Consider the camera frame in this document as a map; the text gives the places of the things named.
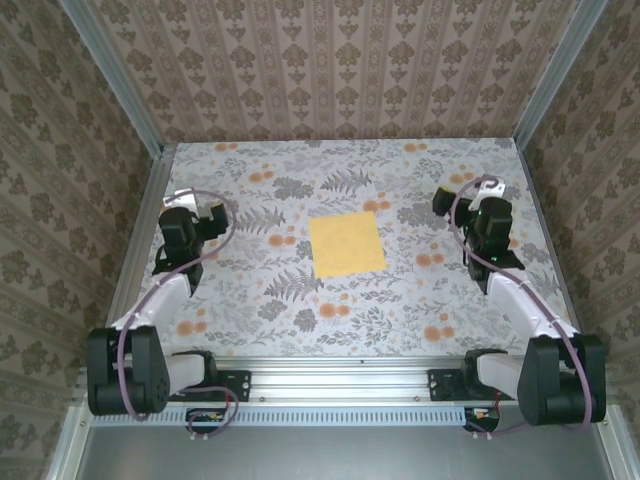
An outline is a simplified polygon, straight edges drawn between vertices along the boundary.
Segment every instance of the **wire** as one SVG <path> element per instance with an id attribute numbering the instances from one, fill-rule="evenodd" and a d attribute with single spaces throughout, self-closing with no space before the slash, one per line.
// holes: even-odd
<path id="1" fill-rule="evenodd" d="M 231 416 L 229 416 L 227 421 L 224 422 L 222 425 L 220 425 L 218 428 L 216 428 L 213 432 L 207 433 L 207 434 L 196 433 L 193 430 L 193 422 L 198 417 L 202 417 L 202 416 L 205 416 L 205 415 L 211 415 L 211 412 L 207 412 L 207 411 L 192 412 L 191 416 L 189 417 L 189 421 L 187 423 L 187 430 L 189 430 L 189 433 L 191 434 L 191 438 L 196 438 L 198 435 L 200 435 L 200 438 L 211 438 L 211 437 L 215 437 L 216 435 L 220 435 L 227 428 L 229 428 L 229 425 L 231 425 L 231 423 L 236 419 L 236 416 L 238 415 L 238 410 L 240 409 L 240 400 L 238 400 L 238 396 L 230 388 L 227 388 L 227 387 L 195 387 L 195 388 L 185 388 L 184 390 L 181 390 L 181 392 L 182 393 L 224 392 L 225 395 L 227 396 L 227 400 L 228 400 L 229 397 L 231 397 L 233 399 L 233 402 L 234 402 L 233 413 L 231 414 Z"/>
<path id="2" fill-rule="evenodd" d="M 520 432 L 520 431 L 522 431 L 522 430 L 524 430 L 526 428 L 529 428 L 529 424 L 521 423 L 520 425 L 516 425 L 514 427 L 505 428 L 504 430 L 498 430 L 497 432 L 487 432 L 480 425 L 478 425 L 477 423 L 474 423 L 474 422 L 470 422 L 469 420 L 467 420 L 467 425 L 469 425 L 470 427 L 475 428 L 478 431 L 477 433 L 481 433 L 481 434 L 484 434 L 484 435 L 491 435 L 492 437 L 501 437 L 501 436 L 507 435 L 509 433 L 516 433 L 516 432 Z"/>
<path id="3" fill-rule="evenodd" d="M 165 283 L 167 283 L 171 278 L 175 277 L 181 272 L 184 272 L 185 270 L 188 270 L 194 265 L 197 265 L 198 263 L 202 263 L 205 260 L 208 260 L 212 258 L 214 255 L 216 255 L 220 250 L 226 247 L 227 244 L 231 241 L 237 227 L 236 212 L 233 210 L 233 208 L 231 208 L 231 202 L 229 202 L 229 200 L 227 200 L 222 195 L 218 195 L 217 193 L 208 192 L 206 190 L 192 189 L 192 190 L 186 190 L 184 192 L 180 192 L 173 196 L 170 196 L 167 199 L 167 201 L 171 202 L 184 195 L 190 195 L 190 194 L 198 194 L 198 195 L 212 197 L 217 200 L 221 200 L 223 203 L 225 203 L 229 207 L 228 209 L 231 213 L 231 220 L 232 220 L 231 229 L 229 230 L 229 233 L 227 234 L 226 238 L 220 243 L 218 247 L 214 248 L 212 251 L 210 251 L 206 255 L 196 258 L 172 270 L 171 272 L 166 274 L 164 277 L 162 277 L 157 283 L 154 283 L 151 286 L 151 288 L 147 291 L 147 293 L 144 295 L 144 297 L 142 297 L 142 300 L 140 300 L 138 305 L 136 305 L 136 308 L 133 310 L 133 312 L 131 312 L 131 315 L 129 316 L 125 324 L 122 326 L 122 331 L 120 332 L 120 337 L 118 338 L 118 349 L 116 352 L 116 369 L 118 371 L 118 386 L 120 388 L 120 395 L 122 396 L 122 403 L 124 403 L 124 408 L 126 409 L 129 415 L 131 415 L 134 419 L 138 420 L 139 422 L 146 420 L 148 415 L 140 415 L 138 414 L 138 412 L 136 412 L 135 408 L 133 408 L 133 404 L 131 403 L 131 398 L 129 397 L 129 392 L 127 390 L 127 379 L 126 379 L 125 369 L 124 369 L 124 346 L 125 346 L 127 333 L 129 332 L 131 325 L 136 320 L 136 318 L 140 316 L 140 312 L 142 312 L 142 309 L 149 302 L 151 297 L 153 297 L 153 295 L 156 294 Z"/>
<path id="4" fill-rule="evenodd" d="M 589 382 L 587 381 L 587 376 L 584 373 L 584 368 L 582 366 L 582 363 L 580 362 L 580 359 L 578 358 L 578 354 L 576 353 L 575 349 L 573 348 L 573 345 L 571 345 L 571 341 L 569 340 L 569 337 L 567 336 L 567 333 L 564 331 L 564 329 L 560 325 L 558 325 L 558 323 L 557 323 L 558 319 L 556 318 L 555 314 L 547 308 L 547 306 L 544 304 L 544 302 L 542 302 L 538 298 L 538 296 L 536 295 L 535 291 L 531 287 L 529 287 L 529 285 L 527 285 L 523 280 L 519 279 L 515 275 L 512 275 L 511 273 L 507 272 L 506 270 L 503 270 L 503 269 L 501 269 L 499 267 L 496 267 L 492 263 L 489 263 L 485 259 L 483 259 L 483 258 L 479 257 L 478 255 L 476 255 L 466 245 L 466 243 L 463 241 L 463 239 L 460 237 L 460 233 L 458 232 L 458 229 L 456 228 L 455 213 L 456 213 L 456 208 L 458 207 L 458 203 L 460 202 L 460 199 L 462 198 L 462 196 L 464 195 L 464 193 L 467 190 L 469 190 L 473 186 L 477 185 L 478 183 L 484 182 L 485 180 L 493 181 L 493 182 L 499 182 L 499 180 L 494 176 L 483 175 L 482 177 L 477 177 L 477 178 L 471 180 L 464 187 L 462 187 L 462 189 L 456 194 L 456 198 L 453 200 L 453 204 L 451 205 L 451 210 L 449 211 L 449 229 L 453 233 L 453 236 L 456 239 L 456 241 L 460 244 L 460 246 L 463 248 L 463 250 L 467 253 L 467 256 L 469 258 L 475 260 L 480 265 L 485 266 L 489 270 L 491 270 L 493 272 L 496 272 L 496 273 L 499 273 L 500 275 L 503 275 L 506 278 L 508 278 L 509 280 L 515 282 L 516 285 L 518 285 L 520 288 L 522 288 L 527 293 L 527 295 L 529 295 L 531 300 L 544 313 L 544 315 L 547 318 L 547 320 L 549 321 L 549 323 L 551 325 L 553 325 L 555 330 L 558 332 L 558 335 L 560 335 L 560 338 L 562 338 L 562 341 L 564 342 L 564 344 L 565 344 L 565 346 L 567 348 L 567 351 L 569 352 L 569 356 L 571 357 L 571 361 L 573 362 L 573 364 L 575 366 L 575 369 L 576 369 L 576 373 L 578 374 L 578 378 L 580 379 L 580 385 L 582 386 L 582 393 L 584 394 L 584 418 L 582 419 L 582 423 L 580 424 L 579 427 L 576 428 L 576 430 L 585 431 L 589 427 L 589 423 L 591 422 L 591 415 L 593 413 L 593 403 L 592 403 L 592 400 L 591 400 L 591 390 L 589 388 Z"/>
<path id="5" fill-rule="evenodd" d="M 500 390 L 496 388 L 496 403 L 493 404 L 493 408 L 496 409 L 498 416 L 500 416 Z"/>

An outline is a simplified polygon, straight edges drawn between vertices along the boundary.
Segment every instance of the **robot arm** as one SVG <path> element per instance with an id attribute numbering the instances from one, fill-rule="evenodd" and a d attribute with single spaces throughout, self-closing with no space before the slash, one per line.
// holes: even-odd
<path id="1" fill-rule="evenodd" d="M 199 212 L 193 193 L 170 203 L 165 201 L 164 207 L 158 223 L 165 243 L 157 252 L 151 285 L 160 285 L 160 279 L 169 272 L 199 258 L 204 242 L 226 233 L 229 224 L 222 205 Z M 193 295 L 202 273 L 202 265 L 197 263 L 172 276 L 135 314 L 125 344 L 125 353 L 130 359 L 125 373 L 127 390 L 137 412 L 160 412 L 171 395 L 192 385 L 215 381 L 216 367 L 209 352 L 165 355 L 158 336 L 158 329 L 167 326 L 178 308 Z M 116 345 L 121 330 L 141 301 L 109 328 L 95 329 L 89 335 L 87 390 L 89 408 L 94 415 L 125 412 L 114 366 Z"/>
<path id="2" fill-rule="evenodd" d="M 531 425 L 582 421 L 584 392 L 558 332 L 561 329 L 577 352 L 589 384 L 591 421 L 602 421 L 606 412 L 604 346 L 597 336 L 580 334 L 555 313 L 548 318 L 553 310 L 529 282 L 522 262 L 509 250 L 512 217 L 511 204 L 501 198 L 504 182 L 487 180 L 478 188 L 474 200 L 461 198 L 458 202 L 455 223 L 463 229 L 465 243 L 474 256 L 494 268 L 466 255 L 464 262 L 472 280 L 508 316 L 514 330 L 528 339 L 528 346 L 524 359 L 496 349 L 467 352 L 461 368 L 463 388 L 471 397 L 493 389 L 506 393 L 518 400 Z M 439 188 L 433 198 L 434 213 L 449 214 L 455 197 Z"/>

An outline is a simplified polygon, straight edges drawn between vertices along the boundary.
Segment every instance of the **yellow square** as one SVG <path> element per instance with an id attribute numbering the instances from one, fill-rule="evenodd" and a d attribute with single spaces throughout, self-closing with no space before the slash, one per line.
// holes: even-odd
<path id="1" fill-rule="evenodd" d="M 312 218 L 309 230 L 317 278 L 387 268 L 373 212 Z"/>

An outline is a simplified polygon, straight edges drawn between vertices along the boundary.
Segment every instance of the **floral tablecloth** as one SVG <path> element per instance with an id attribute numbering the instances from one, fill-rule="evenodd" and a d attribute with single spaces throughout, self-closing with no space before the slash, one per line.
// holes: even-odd
<path id="1" fill-rule="evenodd" d="M 161 332 L 163 343 L 236 356 L 523 352 L 509 320 L 470 280 L 445 220 L 431 212 L 439 185 L 455 191 L 482 173 L 506 181 L 512 247 L 566 318 L 510 139 L 197 143 L 179 145 L 167 193 L 196 187 L 225 195 L 238 231 L 205 264 L 195 295 Z M 363 210 L 375 212 L 386 270 L 316 278 L 309 219 Z M 143 291 L 161 244 L 158 230 Z"/>

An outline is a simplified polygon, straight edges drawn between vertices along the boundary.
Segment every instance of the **wall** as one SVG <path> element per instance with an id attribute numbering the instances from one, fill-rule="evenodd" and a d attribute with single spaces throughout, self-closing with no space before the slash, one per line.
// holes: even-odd
<path id="1" fill-rule="evenodd" d="M 577 0 L 93 0 L 164 142 L 511 136 Z"/>
<path id="2" fill-rule="evenodd" d="M 609 2 L 525 156 L 578 317 L 607 342 L 640 440 L 640 2 Z"/>
<path id="3" fill-rule="evenodd" d="M 0 3 L 0 90 L 0 478 L 36 478 L 150 159 L 56 1 Z"/>

